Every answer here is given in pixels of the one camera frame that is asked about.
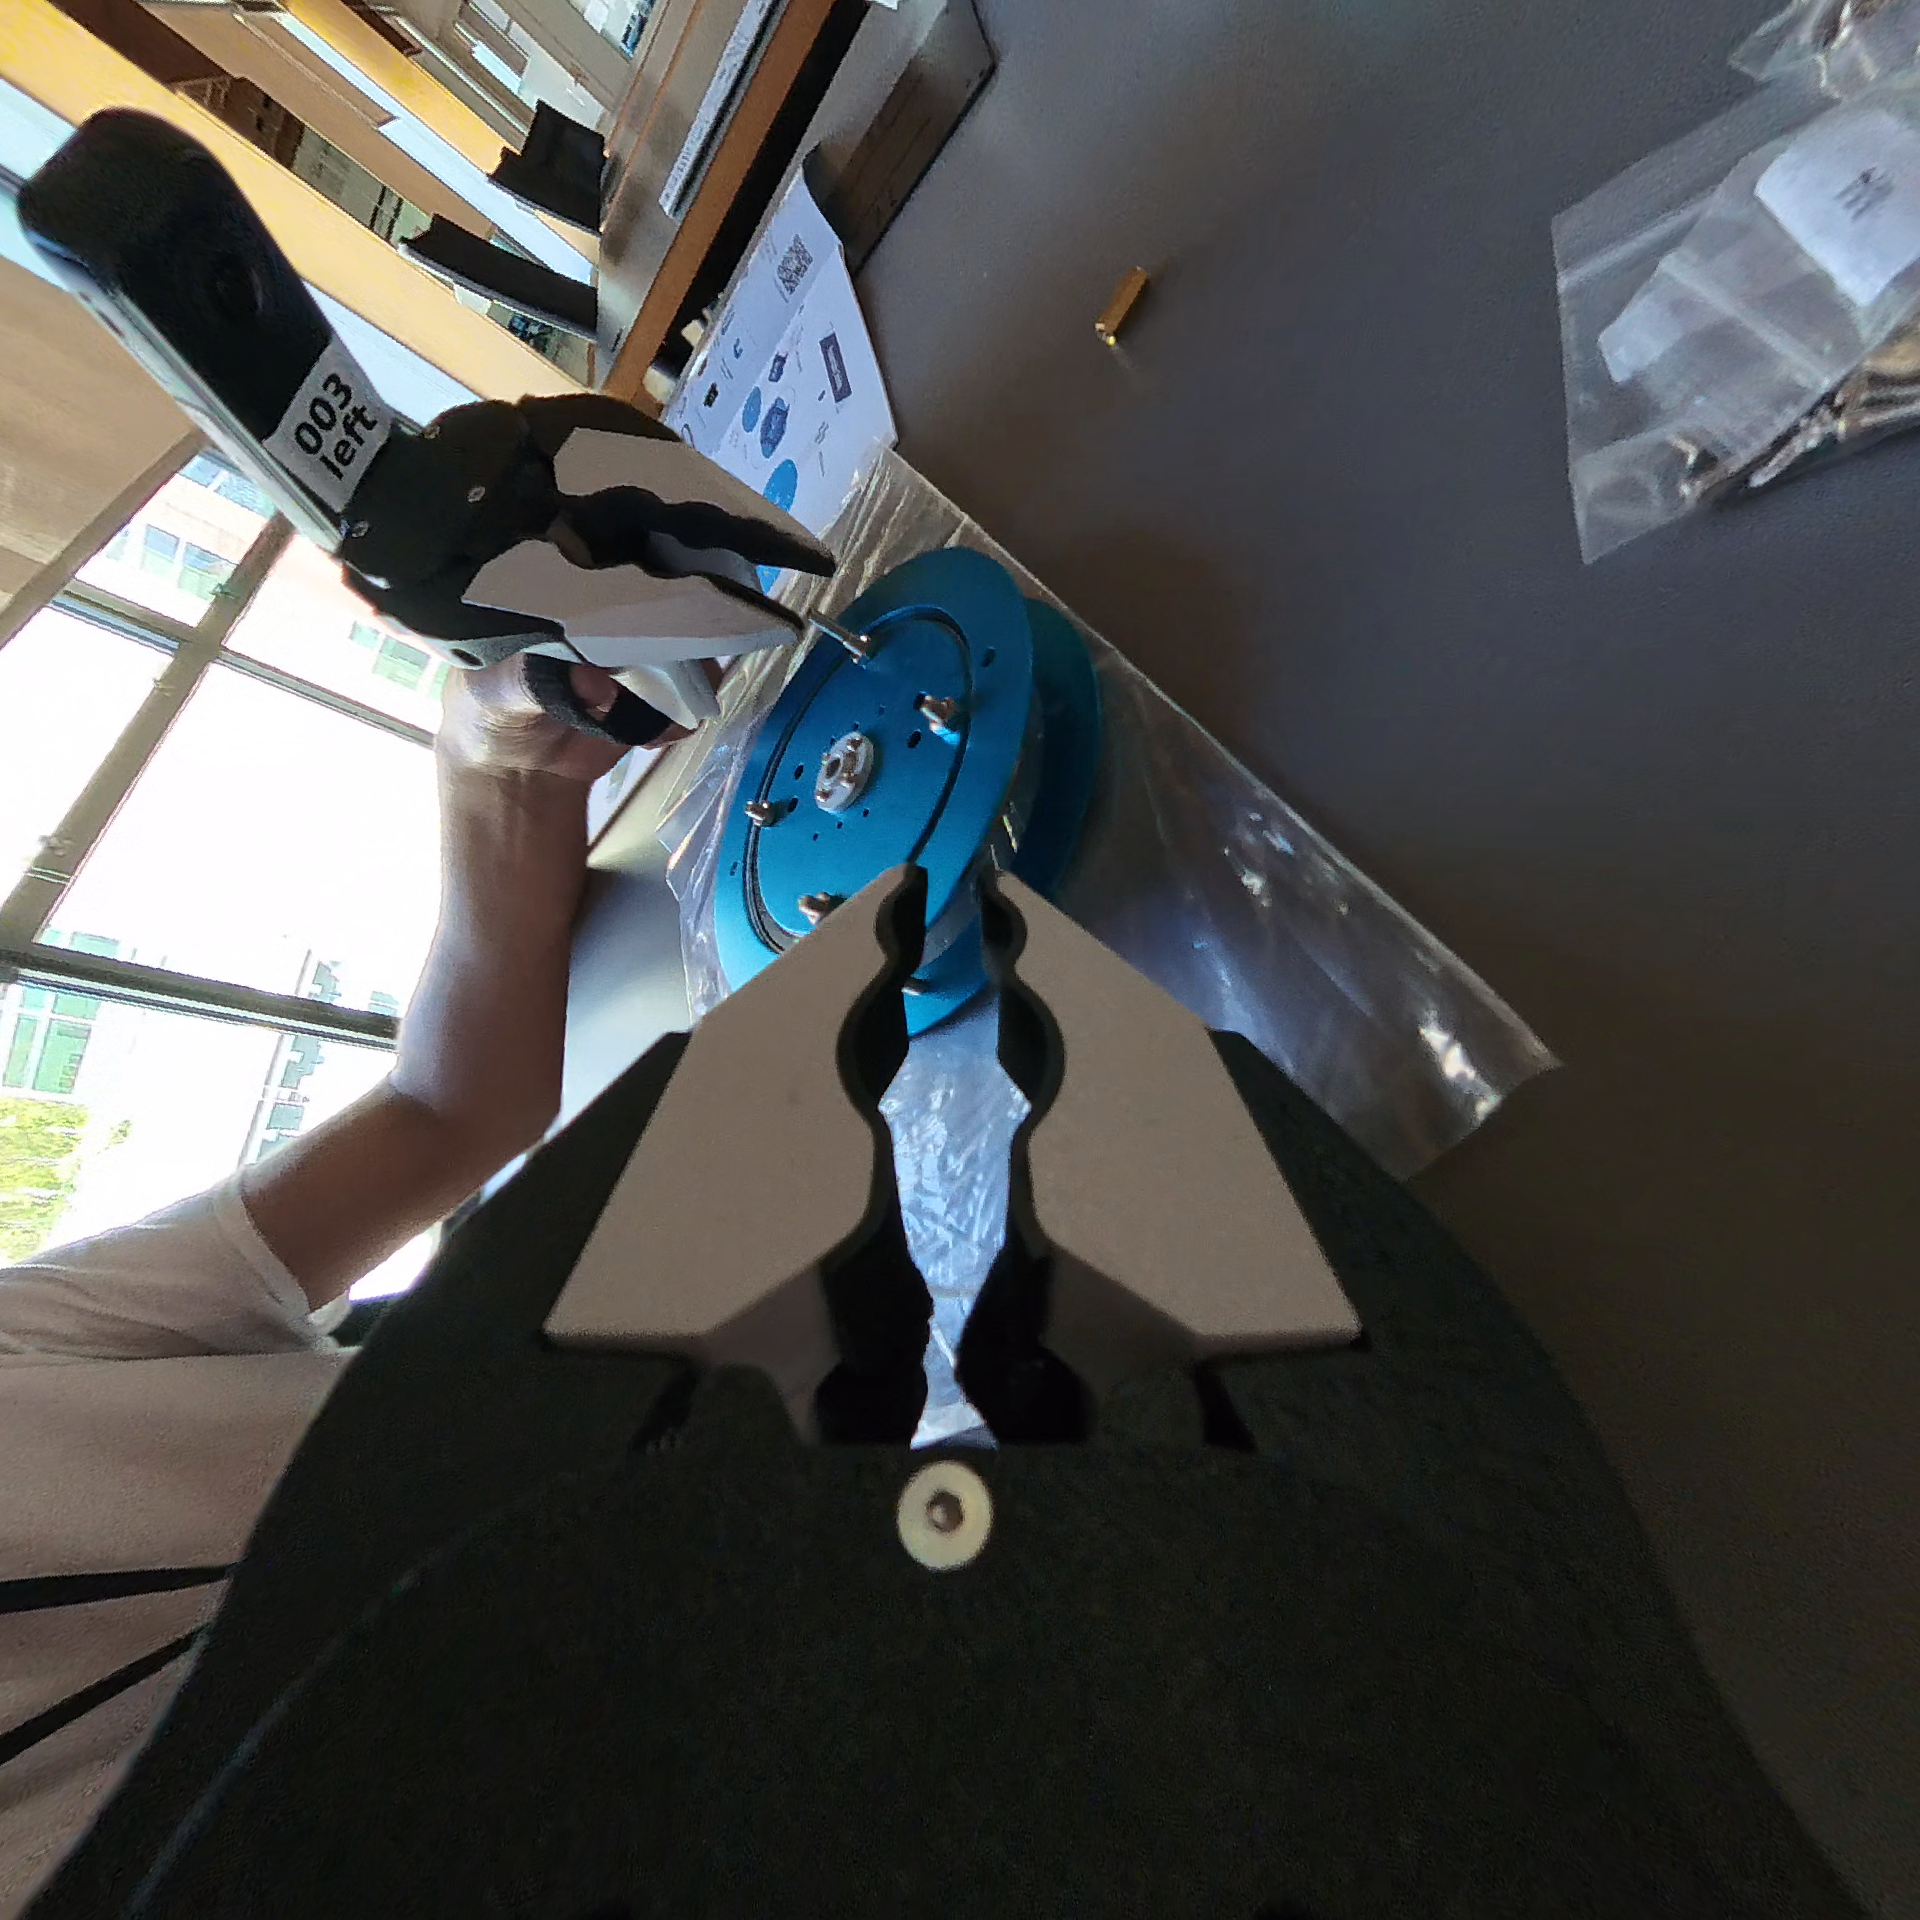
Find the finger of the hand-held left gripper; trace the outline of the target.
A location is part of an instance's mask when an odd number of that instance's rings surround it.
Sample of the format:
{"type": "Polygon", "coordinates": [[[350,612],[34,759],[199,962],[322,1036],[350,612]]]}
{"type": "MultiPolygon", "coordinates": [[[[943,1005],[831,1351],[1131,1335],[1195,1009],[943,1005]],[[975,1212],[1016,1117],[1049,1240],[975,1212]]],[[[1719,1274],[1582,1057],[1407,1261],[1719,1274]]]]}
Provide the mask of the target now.
{"type": "Polygon", "coordinates": [[[555,454],[570,498],[618,495],[641,528],[688,553],[730,553],[751,566],[835,573],[835,553],[788,511],[673,434],[574,426],[555,454]]]}
{"type": "Polygon", "coordinates": [[[638,565],[579,566],[550,541],[519,541],[482,565],[468,608],[561,625],[593,664],[673,664],[799,641],[802,625],[746,586],[699,573],[662,577],[638,565]]]}

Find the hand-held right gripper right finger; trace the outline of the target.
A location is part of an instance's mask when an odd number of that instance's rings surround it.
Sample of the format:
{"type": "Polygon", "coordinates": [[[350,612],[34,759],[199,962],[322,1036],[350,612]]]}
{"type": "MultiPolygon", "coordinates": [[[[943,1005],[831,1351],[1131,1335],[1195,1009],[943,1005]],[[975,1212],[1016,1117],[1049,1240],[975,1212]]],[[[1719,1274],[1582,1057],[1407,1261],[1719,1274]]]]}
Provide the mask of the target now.
{"type": "Polygon", "coordinates": [[[1224,1038],[1016,876],[980,885],[1000,1068],[1027,1102],[960,1340],[1000,1444],[1079,1444],[1123,1386],[1338,1352],[1361,1312],[1224,1038]]]}

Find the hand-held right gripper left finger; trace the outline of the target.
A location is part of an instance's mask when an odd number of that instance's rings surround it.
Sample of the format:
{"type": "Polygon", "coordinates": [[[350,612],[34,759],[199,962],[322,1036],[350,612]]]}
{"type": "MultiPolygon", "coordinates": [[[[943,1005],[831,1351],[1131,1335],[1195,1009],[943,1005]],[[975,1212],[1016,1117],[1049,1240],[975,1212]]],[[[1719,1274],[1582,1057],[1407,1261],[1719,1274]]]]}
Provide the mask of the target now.
{"type": "Polygon", "coordinates": [[[930,1295],[880,1102],[908,1056],[928,877],[833,905],[686,1047],[544,1319],[585,1352],[766,1374],[831,1444],[908,1444],[930,1295]]]}

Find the blue turntable bearing assembly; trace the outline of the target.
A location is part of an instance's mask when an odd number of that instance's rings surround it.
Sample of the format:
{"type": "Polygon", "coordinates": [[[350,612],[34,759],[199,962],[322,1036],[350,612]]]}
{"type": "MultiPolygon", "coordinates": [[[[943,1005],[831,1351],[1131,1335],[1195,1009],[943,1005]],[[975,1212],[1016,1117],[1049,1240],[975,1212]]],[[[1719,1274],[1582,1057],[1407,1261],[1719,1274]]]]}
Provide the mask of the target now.
{"type": "Polygon", "coordinates": [[[875,658],[808,664],[756,737],[728,876],[770,952],[902,864],[923,871],[928,952],[969,922],[983,857],[1012,853],[1040,780],[1040,695],[1024,623],[940,605],[883,612],[875,658]]]}

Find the person's left forearm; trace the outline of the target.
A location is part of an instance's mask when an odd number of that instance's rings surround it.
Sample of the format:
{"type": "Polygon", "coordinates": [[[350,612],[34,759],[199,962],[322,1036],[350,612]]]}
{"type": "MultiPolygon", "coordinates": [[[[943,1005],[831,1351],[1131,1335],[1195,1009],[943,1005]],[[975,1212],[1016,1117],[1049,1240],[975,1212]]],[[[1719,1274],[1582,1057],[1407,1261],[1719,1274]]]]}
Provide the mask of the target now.
{"type": "Polygon", "coordinates": [[[242,1182],[312,1306],[476,1198],[561,1111],[596,743],[443,759],[440,922],[386,1076],[242,1182]]]}

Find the grey desk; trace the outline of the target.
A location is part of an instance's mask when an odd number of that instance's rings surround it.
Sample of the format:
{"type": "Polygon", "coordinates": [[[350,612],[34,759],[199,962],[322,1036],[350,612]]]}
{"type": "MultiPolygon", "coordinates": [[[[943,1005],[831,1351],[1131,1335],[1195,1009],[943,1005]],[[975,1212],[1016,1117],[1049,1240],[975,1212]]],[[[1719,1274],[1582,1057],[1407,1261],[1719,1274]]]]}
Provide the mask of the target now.
{"type": "Polygon", "coordinates": [[[1595,565],[1568,498],[1553,217],[1776,8],[979,5],[859,290],[908,462],[1556,1053],[1416,1185],[1915,1916],[1915,446],[1595,565]]]}

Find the person's left hand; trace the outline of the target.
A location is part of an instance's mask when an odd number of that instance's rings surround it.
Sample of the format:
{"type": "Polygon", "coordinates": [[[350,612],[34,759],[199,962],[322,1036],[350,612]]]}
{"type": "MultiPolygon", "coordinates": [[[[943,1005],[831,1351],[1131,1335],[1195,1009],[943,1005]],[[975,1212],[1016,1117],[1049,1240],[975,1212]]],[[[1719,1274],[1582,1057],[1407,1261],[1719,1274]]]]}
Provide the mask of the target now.
{"type": "Polygon", "coordinates": [[[452,772],[590,785],[632,752],[670,748],[688,730],[606,666],[514,654],[449,672],[438,753],[452,772]]]}

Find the assembly guide sheet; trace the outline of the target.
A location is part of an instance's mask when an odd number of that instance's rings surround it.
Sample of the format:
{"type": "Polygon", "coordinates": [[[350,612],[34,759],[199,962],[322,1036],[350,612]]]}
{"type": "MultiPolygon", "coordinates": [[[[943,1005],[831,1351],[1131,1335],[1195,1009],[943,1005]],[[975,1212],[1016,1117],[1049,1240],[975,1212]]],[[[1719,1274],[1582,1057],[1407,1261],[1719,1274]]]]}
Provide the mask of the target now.
{"type": "Polygon", "coordinates": [[[896,416],[847,247],[793,176],[663,421],[826,536],[896,446],[896,416]]]}

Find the black chair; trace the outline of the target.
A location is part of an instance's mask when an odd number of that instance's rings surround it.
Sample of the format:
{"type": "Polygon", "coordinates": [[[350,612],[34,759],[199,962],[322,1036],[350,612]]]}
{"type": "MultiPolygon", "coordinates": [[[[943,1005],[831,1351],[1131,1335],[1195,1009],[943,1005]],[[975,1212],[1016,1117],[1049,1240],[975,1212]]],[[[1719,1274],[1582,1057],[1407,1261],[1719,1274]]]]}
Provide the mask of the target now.
{"type": "Polygon", "coordinates": [[[491,182],[568,226],[600,233],[608,148],[600,130],[540,101],[527,140],[503,148],[491,182]]]}
{"type": "Polygon", "coordinates": [[[600,330],[596,292],[590,281],[571,278],[543,260],[490,241],[468,228],[434,217],[425,228],[402,234],[399,250],[419,266],[494,303],[594,341],[600,330]]]}

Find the wood edged grey table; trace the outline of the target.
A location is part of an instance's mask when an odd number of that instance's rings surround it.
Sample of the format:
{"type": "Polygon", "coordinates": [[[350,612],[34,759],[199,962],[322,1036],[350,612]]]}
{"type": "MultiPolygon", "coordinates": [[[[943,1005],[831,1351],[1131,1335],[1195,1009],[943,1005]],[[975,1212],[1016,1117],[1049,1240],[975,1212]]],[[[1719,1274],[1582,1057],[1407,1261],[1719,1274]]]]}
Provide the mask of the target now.
{"type": "Polygon", "coordinates": [[[732,278],[847,58],[859,1],[662,5],[608,130],[596,374],[662,416],[683,326],[732,278]]]}

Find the clear plastic bag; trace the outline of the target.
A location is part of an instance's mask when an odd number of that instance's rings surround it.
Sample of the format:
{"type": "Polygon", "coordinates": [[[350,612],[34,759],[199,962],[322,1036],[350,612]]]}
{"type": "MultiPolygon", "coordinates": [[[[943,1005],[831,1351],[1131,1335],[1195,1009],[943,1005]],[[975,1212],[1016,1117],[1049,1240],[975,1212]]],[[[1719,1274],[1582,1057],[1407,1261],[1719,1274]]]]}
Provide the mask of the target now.
{"type": "MultiPolygon", "coordinates": [[[[908,560],[964,546],[1070,617],[1095,661],[1104,750],[1055,902],[1209,1025],[1256,1042],[1388,1172],[1424,1170],[1559,1064],[1479,973],[894,453],[833,541],[835,581],[780,599],[839,608],[908,560]]],[[[986,986],[910,1038],[883,1100],[908,1245],[932,1298],[922,1441],[976,1425],[953,1362],[1002,1248],[996,1153],[1024,1116],[993,1045],[986,986]]]]}

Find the beige roller blind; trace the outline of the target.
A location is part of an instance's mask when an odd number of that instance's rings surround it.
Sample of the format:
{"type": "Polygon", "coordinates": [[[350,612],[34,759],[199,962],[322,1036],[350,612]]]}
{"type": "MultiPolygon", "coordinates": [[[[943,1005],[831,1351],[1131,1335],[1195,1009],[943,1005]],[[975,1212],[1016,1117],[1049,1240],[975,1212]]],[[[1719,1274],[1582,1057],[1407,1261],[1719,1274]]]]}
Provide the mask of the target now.
{"type": "Polygon", "coordinates": [[[201,432],[79,298],[3,263],[3,639],[201,432]]]}

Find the large glass window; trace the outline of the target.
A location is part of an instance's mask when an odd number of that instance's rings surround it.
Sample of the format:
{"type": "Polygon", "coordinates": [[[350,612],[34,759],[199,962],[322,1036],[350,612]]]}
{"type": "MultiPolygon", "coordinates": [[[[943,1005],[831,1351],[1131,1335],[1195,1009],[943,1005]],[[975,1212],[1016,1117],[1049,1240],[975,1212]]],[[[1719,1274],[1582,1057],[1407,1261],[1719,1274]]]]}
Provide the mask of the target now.
{"type": "Polygon", "coordinates": [[[108,1232],[340,1112],[434,920],[449,681],[214,448],[169,454],[4,637],[4,1260],[108,1232]]]}

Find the black perforated metal plate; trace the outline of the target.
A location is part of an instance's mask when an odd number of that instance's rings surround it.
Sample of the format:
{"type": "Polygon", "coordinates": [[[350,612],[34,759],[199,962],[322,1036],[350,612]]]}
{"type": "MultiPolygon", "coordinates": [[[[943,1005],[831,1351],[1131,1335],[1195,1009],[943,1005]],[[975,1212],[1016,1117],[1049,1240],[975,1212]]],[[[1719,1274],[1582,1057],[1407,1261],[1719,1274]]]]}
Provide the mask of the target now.
{"type": "Polygon", "coordinates": [[[833,125],[806,169],[854,276],[896,226],[996,65],[975,1],[871,10],[835,79],[833,125]]]}

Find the pile of small hardware bags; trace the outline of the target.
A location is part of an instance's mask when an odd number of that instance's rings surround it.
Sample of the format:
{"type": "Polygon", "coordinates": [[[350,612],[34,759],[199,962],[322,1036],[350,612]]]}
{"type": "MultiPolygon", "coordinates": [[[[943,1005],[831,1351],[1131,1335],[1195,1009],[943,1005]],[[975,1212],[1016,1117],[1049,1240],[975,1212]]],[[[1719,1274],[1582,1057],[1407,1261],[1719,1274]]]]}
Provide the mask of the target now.
{"type": "Polygon", "coordinates": [[[1919,426],[1919,5],[1787,5],[1732,65],[1553,221],[1585,561],[1919,426]]]}

